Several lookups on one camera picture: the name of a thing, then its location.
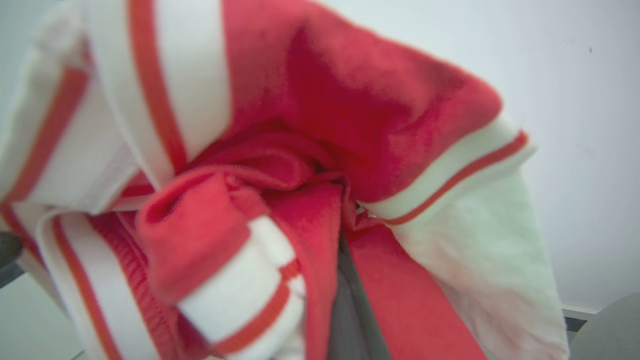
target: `white fabric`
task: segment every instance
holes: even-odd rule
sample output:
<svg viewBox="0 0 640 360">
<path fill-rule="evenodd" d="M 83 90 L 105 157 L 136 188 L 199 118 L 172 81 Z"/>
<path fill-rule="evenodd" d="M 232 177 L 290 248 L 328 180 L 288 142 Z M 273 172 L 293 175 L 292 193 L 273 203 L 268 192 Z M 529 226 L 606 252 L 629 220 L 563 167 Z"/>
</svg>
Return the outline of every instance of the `white fabric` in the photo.
<svg viewBox="0 0 640 360">
<path fill-rule="evenodd" d="M 448 148 L 405 189 L 385 200 L 372 203 L 361 202 L 360 204 L 382 219 L 401 217 L 420 206 L 463 167 L 509 144 L 517 136 L 518 132 L 502 117 L 498 117 Z M 527 143 L 523 149 L 511 155 L 506 161 L 500 161 L 481 170 L 480 173 L 495 174 L 494 177 L 500 176 L 502 175 L 499 173 L 500 169 L 506 168 L 510 171 L 514 166 L 523 163 L 533 152 L 533 145 Z M 482 185 L 487 176 L 478 175 L 476 173 L 472 177 L 466 178 L 462 182 L 464 186 L 458 185 L 455 191 L 447 192 L 422 215 L 430 216 L 437 212 L 440 207 L 438 204 L 447 204 L 451 198 L 456 197 L 452 194 L 458 193 L 460 189 Z"/>
<path fill-rule="evenodd" d="M 289 239 L 272 219 L 267 216 L 257 217 L 248 226 L 252 238 L 255 238 L 267 258 L 278 268 L 296 259 Z"/>
<path fill-rule="evenodd" d="M 171 161 L 157 136 L 129 39 L 128 0 L 88 0 L 88 32 L 98 76 L 129 147 L 156 189 L 173 178 Z"/>
<path fill-rule="evenodd" d="M 192 160 L 231 121 L 222 7 L 213 0 L 162 0 L 156 6 L 167 91 Z"/>
<path fill-rule="evenodd" d="M 225 266 L 182 299 L 178 307 L 209 343 L 215 343 L 255 318 L 279 284 L 278 269 L 250 237 Z"/>
<path fill-rule="evenodd" d="M 300 323 L 300 318 L 305 310 L 305 303 L 294 294 L 289 295 L 289 300 L 282 309 L 282 313 L 267 331 L 251 345 L 236 354 L 229 354 L 229 360 L 256 360 L 270 359 L 282 347 L 287 339 L 291 339 L 295 328 Z"/>
<path fill-rule="evenodd" d="M 8 127 L 0 139 L 0 196 L 6 195 L 20 174 L 60 86 L 64 68 L 90 72 L 83 60 L 85 37 L 78 1 L 59 4 L 42 26 L 26 64 L 21 82 L 24 88 L 13 102 Z M 138 169 L 99 82 L 92 78 L 28 201 L 98 213 L 105 210 Z"/>
<path fill-rule="evenodd" d="M 93 286 L 100 311 L 123 359 L 159 359 L 129 283 L 111 247 L 82 213 L 61 216 L 62 228 Z"/>
<path fill-rule="evenodd" d="M 54 239 L 51 220 L 60 213 L 61 211 L 52 211 L 42 219 L 41 226 L 37 231 L 38 246 L 51 278 L 56 284 L 62 303 L 67 309 L 67 314 L 84 346 L 84 351 L 91 360 L 107 360 L 107 354 L 101 345 L 96 328 L 93 326 L 79 286 L 74 280 L 74 274 Z"/>
<path fill-rule="evenodd" d="M 391 228 L 498 359 L 568 357 L 556 284 L 519 170 L 431 218 Z"/>
</svg>

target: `red fabric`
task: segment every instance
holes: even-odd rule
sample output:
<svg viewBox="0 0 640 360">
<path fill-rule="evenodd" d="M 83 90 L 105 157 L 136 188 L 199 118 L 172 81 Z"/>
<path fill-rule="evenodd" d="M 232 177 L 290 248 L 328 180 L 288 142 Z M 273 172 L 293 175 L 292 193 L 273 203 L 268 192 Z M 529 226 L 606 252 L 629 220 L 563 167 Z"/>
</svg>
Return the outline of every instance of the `red fabric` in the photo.
<svg viewBox="0 0 640 360">
<path fill-rule="evenodd" d="M 458 183 L 462 180 L 469 178 L 471 175 L 475 174 L 482 169 L 488 168 L 489 166 L 500 162 L 512 155 L 516 152 L 520 151 L 523 147 L 527 145 L 528 136 L 526 133 L 521 131 L 518 136 L 509 144 L 493 151 L 482 158 L 474 160 L 466 167 L 462 168 L 459 172 L 449 178 L 446 183 L 442 185 L 435 193 L 433 193 L 430 197 L 428 197 L 422 204 L 417 206 L 415 209 L 409 211 L 407 214 L 404 214 L 401 217 L 393 218 L 393 219 L 383 219 L 385 223 L 388 225 L 400 225 L 409 222 L 411 219 L 420 215 L 423 211 L 428 209 L 434 202 L 436 202 L 441 196 L 446 194 L 449 190 L 454 188 Z"/>
<path fill-rule="evenodd" d="M 314 3 L 222 7 L 232 122 L 139 213 L 156 294 L 171 304 L 189 294 L 240 249 L 248 221 L 268 214 L 292 243 L 307 285 L 306 358 L 323 360 L 342 224 L 394 359 L 482 359 L 430 275 L 377 220 L 356 218 L 353 199 L 406 188 L 497 116 L 498 95 Z M 151 50 L 136 53 L 138 67 Z M 154 115 L 156 124 L 170 120 L 169 110 Z"/>
<path fill-rule="evenodd" d="M 486 359 L 431 275 L 375 220 L 344 231 L 394 359 Z"/>
<path fill-rule="evenodd" d="M 151 288 L 148 259 L 138 247 L 135 227 L 132 227 L 135 215 L 134 211 L 112 212 L 88 218 L 118 258 L 160 358 L 203 359 L 212 353 L 204 339 L 175 306 L 158 299 Z"/>
<path fill-rule="evenodd" d="M 325 360 L 336 292 L 341 186 L 311 184 L 266 192 L 273 218 L 291 241 L 307 284 L 306 360 Z"/>
<path fill-rule="evenodd" d="M 360 201 L 407 187 L 500 111 L 483 81 L 312 2 L 226 0 L 222 7 L 233 99 L 226 137 L 282 122 L 323 145 Z"/>
</svg>

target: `red and white garment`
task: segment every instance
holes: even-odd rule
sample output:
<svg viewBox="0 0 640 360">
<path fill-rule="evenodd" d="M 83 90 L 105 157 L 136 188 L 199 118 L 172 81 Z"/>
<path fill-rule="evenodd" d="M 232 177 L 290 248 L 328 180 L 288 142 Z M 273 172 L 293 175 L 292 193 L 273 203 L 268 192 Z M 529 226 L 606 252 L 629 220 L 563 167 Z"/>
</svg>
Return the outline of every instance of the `red and white garment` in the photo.
<svg viewBox="0 0 640 360">
<path fill-rule="evenodd" d="M 342 232 L 394 359 L 563 360 L 501 106 L 311 2 L 67 0 L 0 138 L 0 223 L 92 359 L 324 360 Z"/>
</svg>

